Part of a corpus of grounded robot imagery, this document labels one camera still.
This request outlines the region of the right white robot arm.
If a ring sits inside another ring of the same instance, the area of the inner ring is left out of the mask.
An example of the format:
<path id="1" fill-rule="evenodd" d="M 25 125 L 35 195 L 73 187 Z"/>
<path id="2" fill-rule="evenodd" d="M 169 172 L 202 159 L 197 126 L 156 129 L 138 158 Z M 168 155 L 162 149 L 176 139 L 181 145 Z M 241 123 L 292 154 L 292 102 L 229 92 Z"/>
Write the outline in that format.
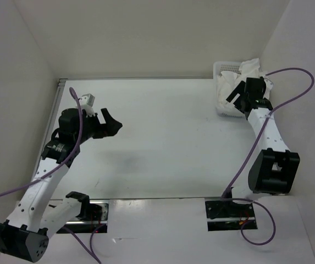
<path id="1" fill-rule="evenodd" d="M 241 202 L 231 197 L 231 187 L 240 176 L 256 147 L 259 154 L 248 173 L 248 188 L 242 194 L 250 198 L 255 194 L 285 195 L 292 188 L 300 164 L 299 154 L 290 151 L 277 128 L 273 107 L 270 100 L 264 97 L 266 82 L 263 78 L 247 78 L 241 81 L 227 101 L 234 100 L 235 108 L 244 114 L 252 127 L 256 139 L 240 170 L 222 193 L 223 212 L 235 216 L 241 210 Z"/>

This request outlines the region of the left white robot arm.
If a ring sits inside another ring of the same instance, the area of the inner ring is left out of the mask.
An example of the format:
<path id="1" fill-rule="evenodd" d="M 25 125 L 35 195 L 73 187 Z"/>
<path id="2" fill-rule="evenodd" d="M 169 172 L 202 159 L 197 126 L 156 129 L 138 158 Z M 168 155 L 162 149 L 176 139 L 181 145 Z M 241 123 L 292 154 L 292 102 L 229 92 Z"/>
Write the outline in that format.
<path id="1" fill-rule="evenodd" d="M 100 123 L 97 113 L 89 115 L 85 109 L 69 108 L 61 113 L 59 126 L 42 152 L 34 181 L 14 211 L 0 223 L 1 253 L 35 263 L 47 250 L 49 239 L 67 221 L 97 220 L 102 215 L 99 205 L 91 204 L 88 195 L 76 191 L 68 193 L 55 208 L 46 210 L 57 185 L 80 153 L 80 144 L 112 137 L 122 128 L 122 123 L 107 109 L 101 113 L 104 123 Z"/>

